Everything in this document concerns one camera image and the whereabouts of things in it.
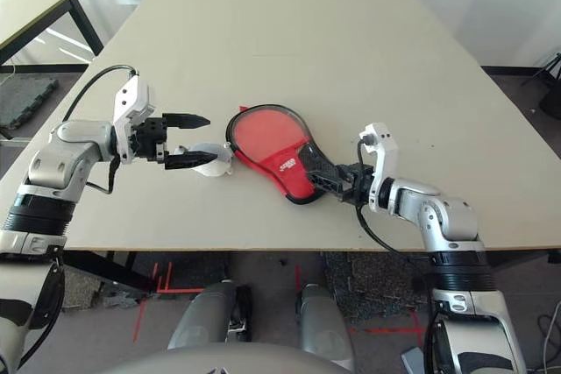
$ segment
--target white tabletop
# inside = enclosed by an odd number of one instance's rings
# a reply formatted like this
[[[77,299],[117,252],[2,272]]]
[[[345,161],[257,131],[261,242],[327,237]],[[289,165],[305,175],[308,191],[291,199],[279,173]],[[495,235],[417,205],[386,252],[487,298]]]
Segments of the white tabletop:
[[[490,248],[559,247],[559,160],[522,114],[418,0],[143,0],[0,182],[11,205],[32,155],[100,69],[131,64],[156,91],[157,112],[212,122],[170,130],[168,148],[224,141],[238,106],[298,112],[325,154],[353,163],[365,125],[384,122],[401,148],[399,174],[461,196]],[[74,117],[112,118],[124,74],[99,81]],[[91,180],[107,183],[107,165]],[[138,159],[115,193],[87,189],[68,248],[95,250],[377,250],[351,206],[304,206],[237,162],[210,179]],[[415,227],[368,215],[394,247],[420,250]]]
[[[0,48],[65,0],[0,0]]]

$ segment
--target cable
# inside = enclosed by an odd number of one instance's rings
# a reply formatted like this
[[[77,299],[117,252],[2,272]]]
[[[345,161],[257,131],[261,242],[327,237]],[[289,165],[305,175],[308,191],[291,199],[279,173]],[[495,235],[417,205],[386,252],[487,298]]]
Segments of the cable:
[[[117,172],[120,165],[121,165],[121,158],[118,155],[114,156],[109,164],[109,181],[107,183],[107,188],[98,186],[95,183],[90,183],[89,181],[86,183],[86,186],[92,187],[95,190],[99,190],[104,194],[113,193],[113,186],[115,185],[115,173]]]
[[[549,327],[549,323],[552,322],[552,318],[550,315],[548,314],[541,314],[538,315],[536,323],[537,323],[537,328],[540,329],[540,332],[542,333],[542,337],[545,338],[545,336],[547,335],[547,329]],[[555,328],[557,329],[557,334],[558,337],[561,338],[561,325],[557,322],[557,321],[553,321]],[[553,342],[550,338],[550,341],[548,343],[550,346],[552,346],[553,348],[555,348],[555,353],[550,356],[549,358],[547,358],[546,363],[553,363],[558,357],[559,355],[561,355],[561,342]],[[543,364],[540,363],[540,365],[538,367],[535,368],[535,370],[539,370],[543,368]]]
[[[387,244],[383,241],[379,236],[377,236],[374,231],[368,226],[368,222],[364,215],[362,215],[362,208],[364,205],[360,205],[360,193],[362,191],[362,180],[364,179],[365,172],[364,172],[364,161],[362,159],[362,145],[364,144],[364,140],[360,139],[357,143],[357,157],[359,159],[359,177],[357,179],[355,191],[354,191],[354,203],[355,203],[355,212],[357,214],[357,219],[359,220],[360,227],[368,234],[369,237],[372,238],[377,244],[381,245],[384,249],[389,251],[393,256],[400,258],[401,260],[405,261],[406,263],[410,264],[420,275],[421,281],[423,282],[425,293],[427,295],[427,305],[428,305],[428,314],[429,314],[429,324],[425,329],[424,334],[424,372],[432,373],[433,370],[433,363],[432,363],[432,330],[434,323],[438,316],[438,310],[433,313],[433,303],[432,303],[432,294],[430,292],[429,284],[425,278],[424,272],[417,266],[413,260],[402,253],[401,251],[396,250],[394,247]]]
[[[60,261],[59,266],[60,266],[60,269],[62,270],[62,260]],[[27,361],[29,361],[29,358],[31,358],[33,356],[33,354],[37,351],[39,346],[41,346],[43,344],[46,337],[49,336],[49,333],[51,333],[51,330],[53,330],[54,323],[56,323],[56,321],[59,320],[60,311],[62,311],[62,303],[64,302],[64,292],[65,292],[64,271],[62,272],[60,278],[61,278],[60,296],[59,296],[59,300],[56,304],[56,308],[54,309],[53,317],[49,321],[49,324],[46,325],[46,328],[45,328],[45,330],[43,330],[43,333],[41,333],[41,336],[39,336],[39,339],[37,339],[37,341],[35,341],[35,343],[27,350],[27,352],[25,352],[25,354],[19,360],[18,370],[21,369],[21,367]]]
[[[118,70],[118,69],[129,70],[130,71],[130,77],[134,76],[135,74],[138,74],[137,69],[135,69],[134,67],[132,67],[130,65],[114,65],[114,66],[106,67],[104,70],[102,70],[101,72],[96,74],[93,78],[91,78],[88,81],[88,83],[86,83],[86,85],[84,85],[84,88],[82,88],[82,90],[78,93],[76,98],[72,101],[72,104],[68,108],[67,114],[65,114],[64,117],[62,118],[62,121],[66,122],[70,118],[70,116],[72,115],[72,112],[74,111],[74,109],[78,105],[78,102],[80,102],[80,100],[82,99],[84,94],[86,94],[88,89],[90,89],[91,86],[94,83],[96,83],[102,76],[104,76],[104,75],[106,75],[109,72],[112,72],[114,70]]]
[[[556,365],[554,367],[549,367],[548,370],[559,370],[561,365]],[[539,370],[528,370],[528,372],[545,372],[545,368],[540,368]]]
[[[13,77],[14,74],[16,74],[16,65],[14,64],[13,58],[10,58],[10,63],[11,63],[11,74],[9,74],[6,79],[0,82],[0,87],[4,85],[6,81],[8,81],[11,77]]]
[[[550,323],[550,327],[547,330],[547,335],[545,336],[545,339],[543,340],[543,372],[545,374],[547,374],[547,344],[550,341],[550,336],[551,336],[551,330],[553,330],[553,325],[555,324],[555,320],[557,319],[557,313],[559,312],[559,308],[561,307],[561,301],[559,301],[557,303],[557,305],[555,306],[555,311],[553,312],[553,315],[551,316],[551,323]]]

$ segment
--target table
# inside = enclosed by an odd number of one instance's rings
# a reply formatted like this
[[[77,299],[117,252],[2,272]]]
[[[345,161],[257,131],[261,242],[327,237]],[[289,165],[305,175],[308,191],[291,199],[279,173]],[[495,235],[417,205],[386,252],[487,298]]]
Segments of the table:
[[[97,56],[103,50],[103,44],[78,0],[0,0],[0,64],[66,12],[70,13],[92,53]],[[60,69],[49,67],[48,72],[56,71]]]
[[[350,164],[358,134],[381,121],[401,147],[399,175],[468,201],[490,249],[561,245],[559,160],[419,0],[143,0],[4,176],[0,211],[79,89],[119,63],[152,85],[157,113],[212,122],[170,130],[168,149],[222,143],[240,105],[280,103],[330,159]],[[124,78],[100,80],[74,117],[111,120]],[[106,178],[98,165],[90,180]],[[112,196],[86,189],[67,248],[379,250],[353,213],[332,197],[294,205],[239,162],[232,176],[212,179],[137,160],[119,169]],[[367,219],[395,248],[423,249],[413,225]]]

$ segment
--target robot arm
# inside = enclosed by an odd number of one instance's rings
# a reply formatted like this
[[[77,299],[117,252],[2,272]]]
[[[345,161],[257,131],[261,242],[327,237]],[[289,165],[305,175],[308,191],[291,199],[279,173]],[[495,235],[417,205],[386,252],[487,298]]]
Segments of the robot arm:
[[[437,314],[425,358],[438,372],[520,372],[526,368],[501,292],[486,262],[477,218],[469,204],[417,181],[395,177],[398,147],[383,123],[360,133],[375,167],[337,166],[338,176],[312,171],[309,179],[357,208],[413,223],[431,261]]]
[[[48,334],[56,320],[64,294],[65,231],[90,185],[94,164],[110,161],[109,189],[102,189],[110,194],[119,164],[135,157],[166,169],[191,168],[217,157],[207,152],[170,155],[167,127],[191,129],[209,121],[189,114],[149,117],[154,111],[149,97],[148,86],[133,75],[117,92],[113,124],[63,122],[33,157],[0,229],[0,373],[18,369],[30,329],[47,326]]]

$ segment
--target black cable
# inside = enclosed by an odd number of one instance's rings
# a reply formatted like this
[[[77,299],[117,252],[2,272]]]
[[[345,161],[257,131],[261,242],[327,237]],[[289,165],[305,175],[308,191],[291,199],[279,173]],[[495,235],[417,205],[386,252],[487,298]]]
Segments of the black cable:
[[[121,158],[118,155],[115,155],[111,160],[111,162],[109,163],[109,181],[107,183],[107,188],[98,186],[95,183],[90,183],[89,181],[86,183],[86,186],[92,187],[95,190],[99,190],[104,194],[113,193],[113,186],[115,185],[115,174],[120,165],[121,165]]]
[[[418,273],[421,275],[421,281],[423,282],[425,293],[427,295],[427,305],[428,305],[428,315],[429,315],[429,324],[425,329],[425,336],[424,336],[424,372],[432,374],[433,371],[433,363],[432,363],[432,330],[434,323],[438,316],[438,311],[436,310],[433,313],[433,303],[432,303],[432,293],[430,291],[429,284],[427,279],[425,278],[424,272],[421,270],[419,266],[417,266],[413,260],[407,256],[406,254],[402,253],[401,251],[396,250],[394,247],[387,244],[383,241],[379,236],[377,236],[374,231],[368,226],[368,222],[366,222],[365,217],[362,215],[362,208],[364,205],[360,205],[360,194],[362,192],[362,180],[364,179],[365,172],[364,172],[364,161],[362,159],[362,145],[364,144],[364,140],[360,139],[357,143],[357,156],[359,158],[359,177],[356,182],[355,191],[354,191],[354,202],[355,202],[355,212],[357,214],[357,219],[359,220],[360,227],[368,234],[369,237],[372,238],[376,243],[381,245],[384,249],[389,251],[393,256],[400,258],[401,260],[405,261],[406,263],[410,264]]]
[[[114,66],[106,67],[104,70],[102,70],[101,72],[96,74],[93,78],[91,78],[88,81],[88,83],[86,83],[86,85],[84,85],[84,88],[82,88],[82,90],[78,93],[76,98],[72,101],[72,104],[68,108],[67,114],[65,114],[64,117],[62,118],[62,121],[66,122],[70,118],[70,116],[72,115],[72,112],[76,108],[76,105],[78,105],[78,102],[80,102],[80,100],[82,99],[84,94],[86,94],[88,89],[90,89],[91,86],[94,83],[96,83],[105,74],[108,74],[109,72],[112,72],[112,71],[118,70],[118,69],[129,70],[130,71],[130,77],[134,76],[135,74],[138,74],[137,69],[135,69],[134,67],[132,67],[130,65],[114,65]]]
[[[540,332],[542,334],[542,338],[545,339],[545,336],[547,336],[547,331],[548,331],[548,329],[550,327],[550,324],[551,324],[551,316],[548,315],[548,314],[538,315],[537,319],[536,319],[536,324],[537,324],[537,328],[540,329]],[[557,334],[558,334],[559,338],[561,338],[561,325],[559,324],[558,321],[554,321],[553,326],[555,326],[555,328],[557,329]],[[550,346],[552,346],[553,348],[555,348],[555,354],[553,354],[552,356],[550,356],[546,360],[546,363],[549,365],[550,363],[553,363],[553,361],[555,361],[561,355],[561,342],[553,342],[550,338],[549,342],[546,343],[545,346],[547,346],[548,344]],[[543,369],[543,363],[540,363],[531,372],[536,372],[536,371],[542,370],[542,369]]]
[[[62,270],[61,261],[60,261],[59,270]],[[21,367],[27,361],[29,361],[29,358],[31,358],[33,356],[33,354],[37,351],[37,349],[39,349],[39,346],[41,346],[43,344],[46,337],[49,336],[49,333],[51,333],[51,330],[53,330],[54,323],[56,323],[56,321],[59,320],[59,315],[60,315],[60,312],[62,311],[62,303],[64,302],[64,292],[65,292],[64,272],[62,272],[62,274],[60,276],[60,279],[61,279],[60,296],[59,296],[59,300],[56,304],[56,308],[54,309],[53,317],[51,317],[51,320],[49,321],[49,324],[46,325],[45,330],[43,330],[43,333],[41,333],[41,336],[39,336],[39,339],[37,339],[37,341],[35,341],[35,343],[27,350],[27,352],[25,352],[25,354],[19,360],[18,370],[21,369]]]

